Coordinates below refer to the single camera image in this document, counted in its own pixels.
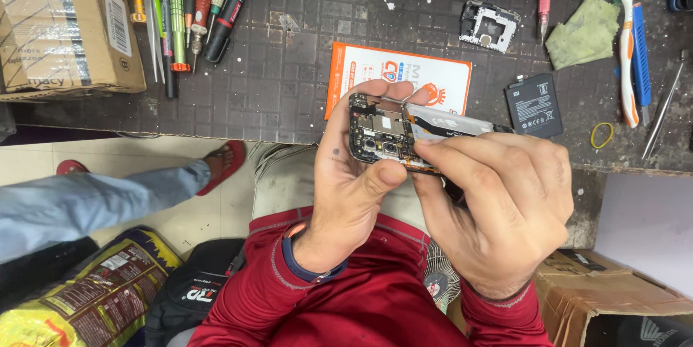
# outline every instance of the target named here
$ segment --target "white wall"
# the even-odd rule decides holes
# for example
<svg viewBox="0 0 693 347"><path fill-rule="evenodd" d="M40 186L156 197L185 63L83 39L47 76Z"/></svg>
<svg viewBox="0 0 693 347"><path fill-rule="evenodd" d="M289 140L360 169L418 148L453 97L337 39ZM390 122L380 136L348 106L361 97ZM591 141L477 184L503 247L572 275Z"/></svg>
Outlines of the white wall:
<svg viewBox="0 0 693 347"><path fill-rule="evenodd" d="M693 178L609 174L594 250L693 297Z"/></svg>

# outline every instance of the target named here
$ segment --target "fan grille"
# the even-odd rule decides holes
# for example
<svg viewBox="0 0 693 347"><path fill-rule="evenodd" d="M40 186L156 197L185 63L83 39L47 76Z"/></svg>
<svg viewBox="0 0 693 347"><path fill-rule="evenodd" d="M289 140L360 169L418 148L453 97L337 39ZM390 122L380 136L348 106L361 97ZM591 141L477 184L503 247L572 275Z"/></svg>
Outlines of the fan grille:
<svg viewBox="0 0 693 347"><path fill-rule="evenodd" d="M428 246L426 275L424 278L426 289L431 293L436 306L445 306L459 296L459 274L453 268L448 257L445 256L443 250L432 240ZM440 278L445 278L445 281L442 283L437 282Z"/></svg>

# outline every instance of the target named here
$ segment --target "smartphone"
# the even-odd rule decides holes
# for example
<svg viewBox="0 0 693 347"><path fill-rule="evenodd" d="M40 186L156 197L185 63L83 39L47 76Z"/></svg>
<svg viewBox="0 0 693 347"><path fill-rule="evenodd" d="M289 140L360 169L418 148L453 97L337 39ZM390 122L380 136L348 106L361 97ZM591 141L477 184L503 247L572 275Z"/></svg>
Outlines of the smartphone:
<svg viewBox="0 0 693 347"><path fill-rule="evenodd" d="M436 167L414 152L417 140L515 133L503 125L361 93L349 97L349 118L349 150L357 161L393 159L409 171L439 176Z"/></svg>

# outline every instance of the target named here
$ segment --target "tiled floor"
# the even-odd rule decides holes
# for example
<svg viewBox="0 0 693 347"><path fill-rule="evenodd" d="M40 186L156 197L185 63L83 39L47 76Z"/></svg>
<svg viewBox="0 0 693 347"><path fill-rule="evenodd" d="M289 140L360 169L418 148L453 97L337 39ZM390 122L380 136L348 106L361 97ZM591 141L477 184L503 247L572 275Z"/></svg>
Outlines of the tiled floor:
<svg viewBox="0 0 693 347"><path fill-rule="evenodd" d="M90 171L122 178L155 168L182 166L219 148L222 140L162 136L151 140L104 139L0 147L0 185L54 175L57 165L75 159ZM246 149L252 146L246 143ZM184 259L198 243L220 237L245 237L253 207L252 168L236 174L204 197L194 197L175 208L95 232L104 245L127 227L146 224Z"/></svg>

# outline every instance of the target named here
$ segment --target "grey pants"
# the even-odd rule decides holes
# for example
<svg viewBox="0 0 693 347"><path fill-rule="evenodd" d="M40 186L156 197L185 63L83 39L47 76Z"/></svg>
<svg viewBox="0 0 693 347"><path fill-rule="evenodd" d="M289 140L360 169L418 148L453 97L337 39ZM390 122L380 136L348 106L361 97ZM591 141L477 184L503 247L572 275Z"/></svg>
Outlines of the grey pants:
<svg viewBox="0 0 693 347"><path fill-rule="evenodd" d="M313 205L316 150L312 145L267 142L259 142L250 149L248 161L255 167L252 219ZM380 212L428 235L411 176L387 194Z"/></svg>

